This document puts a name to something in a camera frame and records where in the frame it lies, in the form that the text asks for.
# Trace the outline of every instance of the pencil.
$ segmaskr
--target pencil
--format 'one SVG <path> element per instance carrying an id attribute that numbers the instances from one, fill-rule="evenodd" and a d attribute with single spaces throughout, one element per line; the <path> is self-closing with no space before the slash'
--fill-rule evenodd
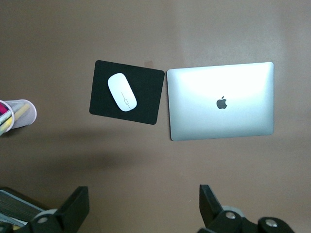
<path id="1" fill-rule="evenodd" d="M 0 103 L 0 113 L 5 114 L 8 110 Z"/>
<path id="2" fill-rule="evenodd" d="M 13 112 L 16 113 L 23 105 L 24 105 L 24 103 L 15 104 L 12 107 Z M 5 114 L 0 116 L 0 125 L 2 125 L 4 122 L 6 122 L 7 119 L 9 119 L 11 117 L 11 115 L 12 115 L 11 111 L 7 111 Z"/>
<path id="3" fill-rule="evenodd" d="M 28 109 L 30 108 L 30 105 L 28 103 L 24 104 L 15 114 L 15 121 L 17 121 Z M 6 122 L 4 122 L 0 126 L 0 136 L 5 133 L 5 131 L 10 127 L 12 124 L 12 117 L 7 119 Z"/>

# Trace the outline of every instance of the closed laptop lid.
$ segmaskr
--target closed laptop lid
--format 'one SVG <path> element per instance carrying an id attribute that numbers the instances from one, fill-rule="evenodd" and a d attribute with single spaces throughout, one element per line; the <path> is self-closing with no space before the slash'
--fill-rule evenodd
<path id="1" fill-rule="evenodd" d="M 170 69 L 167 82 L 173 141 L 273 133 L 271 62 Z"/>

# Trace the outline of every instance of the apple logo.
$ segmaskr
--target apple logo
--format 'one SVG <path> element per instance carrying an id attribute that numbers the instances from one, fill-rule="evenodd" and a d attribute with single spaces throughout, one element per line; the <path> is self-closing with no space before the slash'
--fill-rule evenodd
<path id="1" fill-rule="evenodd" d="M 217 107 L 218 107 L 219 109 L 222 109 L 222 108 L 226 108 L 226 107 L 227 107 L 227 105 L 226 105 L 226 103 L 225 103 L 225 102 L 226 102 L 226 99 L 224 99 L 224 97 L 225 97 L 225 96 L 223 96 L 221 100 L 217 100 L 217 102 L 216 102 Z"/>

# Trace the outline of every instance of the pink pen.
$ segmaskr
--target pink pen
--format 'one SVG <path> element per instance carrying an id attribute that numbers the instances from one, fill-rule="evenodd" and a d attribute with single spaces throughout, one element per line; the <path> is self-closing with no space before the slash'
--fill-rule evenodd
<path id="1" fill-rule="evenodd" d="M 0 113 L 4 114 L 6 113 L 8 110 L 0 103 Z"/>

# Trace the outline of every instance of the black clamp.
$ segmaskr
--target black clamp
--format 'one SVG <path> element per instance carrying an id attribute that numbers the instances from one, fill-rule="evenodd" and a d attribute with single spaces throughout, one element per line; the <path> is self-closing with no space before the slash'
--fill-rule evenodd
<path id="1" fill-rule="evenodd" d="M 281 219 L 262 217 L 256 225 L 240 211 L 225 210 L 209 185 L 200 185 L 200 212 L 205 228 L 198 233 L 294 233 Z"/>
<path id="2" fill-rule="evenodd" d="M 10 223 L 1 223 L 0 233 L 76 233 L 88 213 L 88 188 L 78 187 L 54 214 L 37 216 L 15 231 Z"/>

